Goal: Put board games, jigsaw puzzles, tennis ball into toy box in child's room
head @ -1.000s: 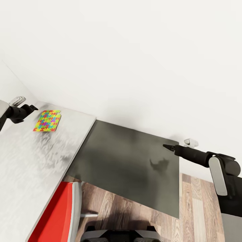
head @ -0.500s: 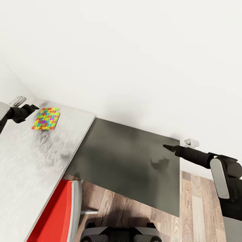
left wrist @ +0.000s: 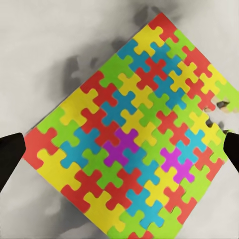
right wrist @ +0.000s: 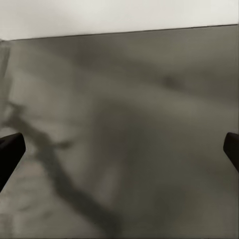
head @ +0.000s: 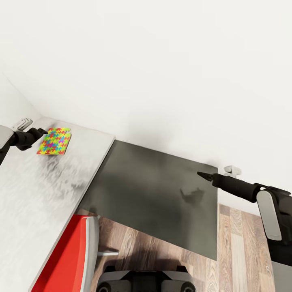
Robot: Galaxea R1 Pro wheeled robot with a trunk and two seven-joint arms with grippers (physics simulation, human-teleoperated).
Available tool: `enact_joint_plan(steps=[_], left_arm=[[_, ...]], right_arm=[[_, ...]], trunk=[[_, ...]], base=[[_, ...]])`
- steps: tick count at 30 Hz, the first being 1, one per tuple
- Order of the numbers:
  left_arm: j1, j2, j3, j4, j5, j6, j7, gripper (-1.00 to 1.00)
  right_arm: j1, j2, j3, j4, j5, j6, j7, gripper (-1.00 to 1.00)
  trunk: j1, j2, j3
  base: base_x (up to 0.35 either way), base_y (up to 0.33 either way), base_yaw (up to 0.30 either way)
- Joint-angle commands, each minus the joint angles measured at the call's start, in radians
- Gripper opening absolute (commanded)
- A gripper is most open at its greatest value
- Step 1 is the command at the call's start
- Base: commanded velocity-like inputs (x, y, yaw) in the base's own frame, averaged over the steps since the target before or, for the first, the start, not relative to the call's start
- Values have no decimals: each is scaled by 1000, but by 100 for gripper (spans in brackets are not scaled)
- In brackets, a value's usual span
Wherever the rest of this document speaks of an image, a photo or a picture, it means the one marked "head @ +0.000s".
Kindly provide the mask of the jigsaw puzzle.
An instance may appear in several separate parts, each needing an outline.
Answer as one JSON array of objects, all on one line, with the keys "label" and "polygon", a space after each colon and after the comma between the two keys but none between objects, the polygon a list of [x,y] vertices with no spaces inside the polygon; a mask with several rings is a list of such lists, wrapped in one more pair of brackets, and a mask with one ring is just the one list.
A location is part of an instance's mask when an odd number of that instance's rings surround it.
[{"label": "jigsaw puzzle", "polygon": [[66,128],[50,128],[48,134],[43,139],[36,155],[64,155],[71,134],[66,134],[70,129]]}]

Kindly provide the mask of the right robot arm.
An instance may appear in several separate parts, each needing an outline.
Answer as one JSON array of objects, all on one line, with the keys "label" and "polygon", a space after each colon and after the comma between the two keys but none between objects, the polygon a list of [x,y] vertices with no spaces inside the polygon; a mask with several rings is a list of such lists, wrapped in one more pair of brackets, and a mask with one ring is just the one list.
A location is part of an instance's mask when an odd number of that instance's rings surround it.
[{"label": "right robot arm", "polygon": [[[289,191],[237,179],[241,169],[233,165],[225,174],[197,174],[212,186],[258,204],[270,253],[275,292],[292,292],[292,196]],[[265,189],[260,190],[261,187]]]}]

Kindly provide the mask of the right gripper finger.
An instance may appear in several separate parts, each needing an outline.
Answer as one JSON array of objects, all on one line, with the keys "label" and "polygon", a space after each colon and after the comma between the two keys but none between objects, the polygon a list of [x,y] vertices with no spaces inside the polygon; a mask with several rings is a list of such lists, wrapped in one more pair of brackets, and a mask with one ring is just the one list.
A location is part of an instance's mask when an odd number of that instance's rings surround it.
[{"label": "right gripper finger", "polygon": [[215,176],[215,173],[212,175],[212,174],[208,174],[208,173],[197,172],[197,174],[210,182],[213,181],[214,176]]}]

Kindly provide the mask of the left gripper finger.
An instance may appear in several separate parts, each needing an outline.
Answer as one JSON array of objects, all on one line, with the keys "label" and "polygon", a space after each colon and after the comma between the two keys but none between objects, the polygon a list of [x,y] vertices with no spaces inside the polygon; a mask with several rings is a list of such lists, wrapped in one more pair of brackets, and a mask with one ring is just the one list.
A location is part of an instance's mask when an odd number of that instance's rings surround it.
[{"label": "left gripper finger", "polygon": [[41,133],[41,134],[48,134],[48,132],[42,128],[39,128],[38,131]]}]

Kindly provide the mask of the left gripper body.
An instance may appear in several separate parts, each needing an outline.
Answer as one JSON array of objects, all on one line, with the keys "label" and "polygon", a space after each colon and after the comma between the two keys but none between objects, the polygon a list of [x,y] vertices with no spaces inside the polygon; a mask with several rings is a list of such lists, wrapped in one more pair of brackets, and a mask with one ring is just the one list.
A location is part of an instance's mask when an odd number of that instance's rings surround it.
[{"label": "left gripper body", "polygon": [[17,148],[21,151],[29,149],[38,139],[43,136],[43,134],[41,134],[36,128],[31,128],[30,130],[21,133],[23,133],[26,138],[25,143],[17,146]]}]

